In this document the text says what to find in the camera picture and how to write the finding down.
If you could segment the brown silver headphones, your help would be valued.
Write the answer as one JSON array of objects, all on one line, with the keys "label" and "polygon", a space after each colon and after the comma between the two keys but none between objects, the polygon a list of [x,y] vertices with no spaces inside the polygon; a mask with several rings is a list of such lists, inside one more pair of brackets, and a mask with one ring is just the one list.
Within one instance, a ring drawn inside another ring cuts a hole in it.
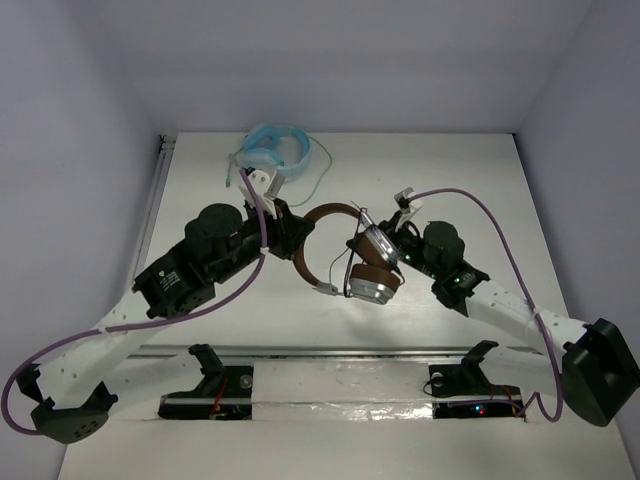
[{"label": "brown silver headphones", "polygon": [[343,203],[326,203],[303,218],[315,224],[332,215],[347,215],[357,221],[354,236],[345,243],[350,258],[341,295],[376,305],[386,305],[403,282],[398,268],[399,252],[374,223],[367,210]]}]

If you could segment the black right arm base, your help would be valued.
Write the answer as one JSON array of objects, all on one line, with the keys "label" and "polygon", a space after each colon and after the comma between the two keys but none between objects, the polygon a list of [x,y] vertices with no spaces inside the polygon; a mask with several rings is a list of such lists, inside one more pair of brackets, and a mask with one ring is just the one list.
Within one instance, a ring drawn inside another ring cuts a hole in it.
[{"label": "black right arm base", "polygon": [[480,369],[488,353],[498,347],[483,340],[458,363],[429,367],[423,393],[435,400],[435,419],[517,418],[523,409],[521,391],[512,385],[492,384]]}]

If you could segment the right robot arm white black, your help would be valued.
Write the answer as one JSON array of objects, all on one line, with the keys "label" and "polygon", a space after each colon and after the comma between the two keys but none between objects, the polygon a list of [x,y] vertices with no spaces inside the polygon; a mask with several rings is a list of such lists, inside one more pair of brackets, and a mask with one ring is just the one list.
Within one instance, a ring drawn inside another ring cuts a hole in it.
[{"label": "right robot arm white black", "polygon": [[586,422],[608,425],[639,388],[639,366],[620,329],[532,306],[464,259],[455,227],[432,221],[422,234],[394,215],[379,225],[402,261],[433,279],[432,292],[448,309],[493,326],[528,346],[516,351],[485,340],[461,362],[470,391],[491,386],[553,396]]}]

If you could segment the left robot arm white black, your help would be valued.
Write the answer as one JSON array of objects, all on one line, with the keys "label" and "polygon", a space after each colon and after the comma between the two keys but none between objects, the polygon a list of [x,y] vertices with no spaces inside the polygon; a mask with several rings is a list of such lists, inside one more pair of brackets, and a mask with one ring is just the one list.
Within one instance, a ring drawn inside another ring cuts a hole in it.
[{"label": "left robot arm white black", "polygon": [[1,394],[3,420],[23,435],[69,445],[150,397],[222,398],[228,375],[208,344],[141,368],[116,369],[160,330],[239,298],[268,254],[292,259],[314,228],[281,199],[265,209],[251,203],[242,210],[224,203],[205,207],[186,224],[183,239],[143,270],[92,329],[45,347],[11,374]]}]

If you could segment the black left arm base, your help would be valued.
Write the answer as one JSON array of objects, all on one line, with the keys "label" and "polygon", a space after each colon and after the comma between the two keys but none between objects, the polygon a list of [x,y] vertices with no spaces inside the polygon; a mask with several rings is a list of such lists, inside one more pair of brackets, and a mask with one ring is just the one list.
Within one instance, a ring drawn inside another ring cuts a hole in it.
[{"label": "black left arm base", "polygon": [[188,349],[200,365],[201,380],[191,390],[161,398],[163,420],[251,420],[254,366],[225,366],[213,348],[196,344]]}]

